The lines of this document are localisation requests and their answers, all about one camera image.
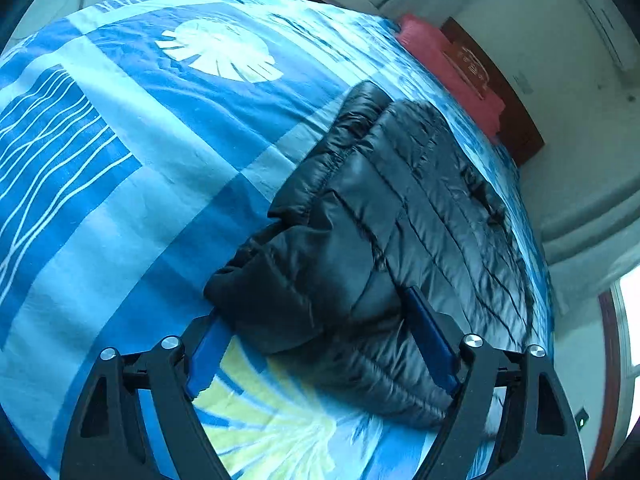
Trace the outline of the black quilted down jacket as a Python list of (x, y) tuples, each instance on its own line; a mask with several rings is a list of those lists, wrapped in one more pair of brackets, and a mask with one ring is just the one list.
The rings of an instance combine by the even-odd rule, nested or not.
[(430, 103), (357, 84), (268, 214), (205, 298), (257, 351), (354, 408), (418, 429), (445, 416), (405, 288), (494, 347), (533, 335), (506, 205)]

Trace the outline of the grey right window curtain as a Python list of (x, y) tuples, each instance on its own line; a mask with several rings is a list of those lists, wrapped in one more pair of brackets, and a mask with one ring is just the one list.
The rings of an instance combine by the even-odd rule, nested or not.
[(639, 177), (541, 229), (558, 307), (597, 297), (639, 264)]

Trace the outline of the blue patterned bed sheet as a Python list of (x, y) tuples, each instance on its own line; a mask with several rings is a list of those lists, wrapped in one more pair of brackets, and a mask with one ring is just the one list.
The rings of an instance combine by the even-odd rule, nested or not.
[(433, 103), (506, 203), (553, 344), (547, 266), (511, 157), (374, 15), (305, 0), (107, 0), (1, 59), (1, 405), (48, 478), (100, 352), (207, 313), (349, 88)]

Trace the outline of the dark wooden headboard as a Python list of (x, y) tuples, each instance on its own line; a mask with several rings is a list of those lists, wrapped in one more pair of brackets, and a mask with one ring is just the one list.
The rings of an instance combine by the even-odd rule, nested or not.
[(488, 87), (506, 104), (506, 108), (500, 114), (498, 138), (508, 150), (515, 165), (521, 168), (544, 147), (544, 139), (533, 118), (499, 67), (454, 18), (447, 18), (440, 30), (449, 41), (469, 48), (488, 71)]

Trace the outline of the small embroidered brown cushion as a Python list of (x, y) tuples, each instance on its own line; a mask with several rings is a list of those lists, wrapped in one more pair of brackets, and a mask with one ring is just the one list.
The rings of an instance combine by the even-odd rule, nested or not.
[(447, 56), (460, 77), (484, 99), (489, 90), (489, 74), (477, 56), (469, 48), (456, 42), (447, 51)]

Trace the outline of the red pillow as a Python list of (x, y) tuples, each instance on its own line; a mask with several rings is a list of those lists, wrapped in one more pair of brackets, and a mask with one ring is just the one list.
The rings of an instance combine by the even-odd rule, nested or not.
[(481, 99), (460, 77), (447, 56), (453, 42), (439, 28), (412, 14), (404, 15), (399, 25), (400, 44), (439, 80), (488, 139), (495, 141), (500, 131), (500, 114), (506, 108), (500, 96), (489, 88), (487, 96)]

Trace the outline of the white wall air conditioner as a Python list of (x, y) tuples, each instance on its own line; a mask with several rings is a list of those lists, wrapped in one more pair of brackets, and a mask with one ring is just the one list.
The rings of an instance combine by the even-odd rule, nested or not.
[(591, 18), (618, 70), (628, 73), (639, 64), (639, 38), (620, 0), (578, 0)]

